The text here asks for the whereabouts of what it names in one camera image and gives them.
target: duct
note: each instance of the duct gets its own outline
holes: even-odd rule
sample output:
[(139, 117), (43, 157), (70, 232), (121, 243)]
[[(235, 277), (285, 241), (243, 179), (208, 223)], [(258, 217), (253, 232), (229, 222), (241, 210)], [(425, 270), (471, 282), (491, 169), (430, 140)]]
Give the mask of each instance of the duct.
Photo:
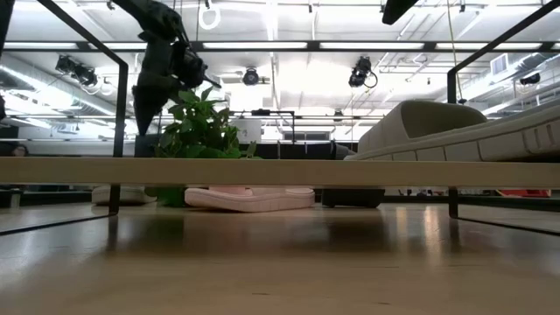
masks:
[[(107, 115), (115, 114), (115, 110), (116, 110), (115, 105), (107, 101), (104, 101), (98, 97), (89, 95), (84, 91), (82, 91), (81, 89), (79, 89), (78, 87), (66, 83), (63, 80), (57, 80), (56, 77), (48, 73), (45, 73), (37, 69), (36, 67), (29, 66), (23, 61), (13, 58), (8, 54), (2, 56), (2, 67), (4, 67), (5, 73), (10, 73), (10, 72), (18, 73), (18, 74), (22, 74), (23, 76), (30, 77), (37, 81), (43, 82), (45, 84), (51, 84), (50, 87), (56, 88), (60, 92), (76, 98), (82, 104), (87, 105), (91, 109), (100, 111), (103, 114), (107, 114)], [(17, 78), (17, 77), (15, 77), (13, 80), (16, 82), (24, 81), (22, 80), (22, 78)]]
[(553, 83), (553, 84), (550, 84), (546, 87), (541, 87), (541, 88), (539, 88), (535, 91), (528, 92), (528, 93), (526, 93), (526, 94), (524, 94), (520, 97), (514, 98), (513, 100), (503, 102), (502, 104), (492, 106), (491, 108), (487, 108), (487, 109), (482, 111), (482, 114), (484, 114), (485, 116), (495, 114), (495, 113), (499, 112), (500, 110), (503, 110), (503, 109), (508, 108), (508, 107), (510, 107), (512, 105), (515, 105), (515, 104), (519, 104), (522, 101), (525, 101), (527, 99), (539, 96), (543, 93), (555, 90), (557, 88), (560, 88), (560, 81), (556, 82), (556, 83)]
[(549, 62), (557, 58), (554, 53), (531, 53), (529, 56), (516, 53), (509, 54), (509, 67), (504, 73), (492, 75), (491, 69), (486, 70), (477, 78), (462, 84), (463, 97), (469, 101), (476, 100), (488, 92), (503, 86), (510, 81), (516, 81), (534, 71), (544, 69)]

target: ceiling light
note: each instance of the ceiling light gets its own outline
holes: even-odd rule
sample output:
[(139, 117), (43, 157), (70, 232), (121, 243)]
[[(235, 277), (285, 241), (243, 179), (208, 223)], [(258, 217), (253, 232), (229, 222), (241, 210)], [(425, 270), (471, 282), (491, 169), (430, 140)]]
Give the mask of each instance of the ceiling light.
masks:
[(415, 50), (424, 48), (424, 43), (385, 43), (385, 42), (369, 42), (369, 43), (320, 43), (321, 49), (375, 49), (375, 50)]
[[(480, 49), (487, 43), (455, 43), (455, 49)], [(452, 43), (437, 43), (436, 49), (453, 49)]]
[(499, 44), (496, 49), (537, 49), (542, 43), (503, 43)]
[[(146, 50), (146, 43), (103, 43), (108, 49), (112, 50)], [(97, 49), (93, 44), (88, 44), (89, 48)]]
[(27, 118), (27, 119), (11, 118), (11, 120), (19, 122), (19, 123), (27, 123), (27, 124), (30, 124), (30, 125), (35, 126), (35, 127), (41, 127), (41, 128), (46, 128), (46, 129), (51, 128), (50, 124), (48, 124), (46, 122), (43, 122), (43, 121), (40, 121), (40, 120), (37, 120), (37, 119), (34, 119), (34, 118)]
[(40, 42), (7, 42), (4, 49), (56, 49), (74, 50), (78, 49), (76, 43), (40, 43)]
[[(204, 8), (199, 8), (199, 26), (203, 30), (207, 30), (207, 31), (210, 31), (216, 26), (218, 26), (218, 24), (221, 21), (220, 8), (217, 5), (211, 5), (211, 4), (212, 1), (206, 0), (206, 6)], [(204, 21), (204, 13), (209, 11), (213, 11), (214, 14), (213, 22), (211, 24), (207, 24)]]
[(213, 42), (202, 44), (206, 49), (305, 49), (303, 42)]
[[(469, 49), (469, 50), (479, 50), (488, 43), (455, 43), (455, 49)], [(541, 43), (503, 43), (499, 44), (494, 50), (508, 50), (508, 49), (520, 49), (520, 50), (532, 50), (537, 49), (541, 46)], [(436, 49), (453, 49), (452, 43), (437, 43)]]

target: pink slipper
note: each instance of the pink slipper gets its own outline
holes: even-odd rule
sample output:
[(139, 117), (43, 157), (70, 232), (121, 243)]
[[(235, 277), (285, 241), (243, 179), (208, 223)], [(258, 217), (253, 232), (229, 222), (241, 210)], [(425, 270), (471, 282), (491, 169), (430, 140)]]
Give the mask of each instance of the pink slipper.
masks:
[(315, 192), (308, 188), (189, 188), (185, 202), (193, 207), (255, 213), (311, 207)]

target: fluorescent light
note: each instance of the fluorescent light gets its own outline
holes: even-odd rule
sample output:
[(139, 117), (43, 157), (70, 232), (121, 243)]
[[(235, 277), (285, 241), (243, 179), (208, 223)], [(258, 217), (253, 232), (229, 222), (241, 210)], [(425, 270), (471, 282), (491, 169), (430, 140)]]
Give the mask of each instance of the fluorescent light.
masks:
[(35, 126), (35, 127), (41, 127), (41, 128), (46, 128), (46, 129), (51, 128), (50, 124), (48, 124), (46, 122), (42, 122), (42, 121), (34, 119), (34, 118), (27, 118), (27, 119), (11, 118), (11, 120), (15, 121), (15, 122), (19, 122), (19, 123), (27, 123), (27, 124), (30, 124), (30, 125)]
[[(455, 49), (482, 49), (488, 43), (455, 43)], [(507, 49), (537, 49), (541, 43), (503, 43), (499, 44), (494, 50), (507, 50)], [(437, 43), (436, 49), (453, 49), (452, 43)]]
[[(113, 50), (145, 50), (146, 43), (103, 43), (108, 49)], [(97, 49), (93, 44), (88, 44), (91, 49)]]
[(106, 110), (105, 108), (103, 108), (99, 105), (93, 104), (91, 101), (86, 101), (86, 100), (82, 99), (82, 100), (80, 100), (80, 102), (88, 105), (89, 107), (91, 107), (93, 109), (97, 109), (98, 111), (102, 112), (105, 115), (114, 115), (115, 114), (114, 111)]
[(383, 43), (383, 42), (369, 42), (369, 43), (320, 43), (321, 49), (422, 49), (424, 43)]
[(537, 49), (542, 45), (542, 43), (503, 43), (496, 49)]
[(7, 42), (3, 45), (5, 49), (78, 49), (76, 43), (39, 43), (39, 42)]
[(213, 42), (202, 44), (207, 49), (305, 49), (302, 42)]
[[(487, 43), (455, 43), (455, 49), (480, 49)], [(453, 49), (452, 43), (437, 43), (436, 49)]]

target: wooden shelf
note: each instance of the wooden shelf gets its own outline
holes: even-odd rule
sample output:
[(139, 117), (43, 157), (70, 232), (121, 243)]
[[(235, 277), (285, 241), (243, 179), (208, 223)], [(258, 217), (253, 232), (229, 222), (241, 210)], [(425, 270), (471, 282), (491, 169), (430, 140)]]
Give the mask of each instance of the wooden shelf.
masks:
[(560, 188), (560, 164), (0, 157), (0, 182)]

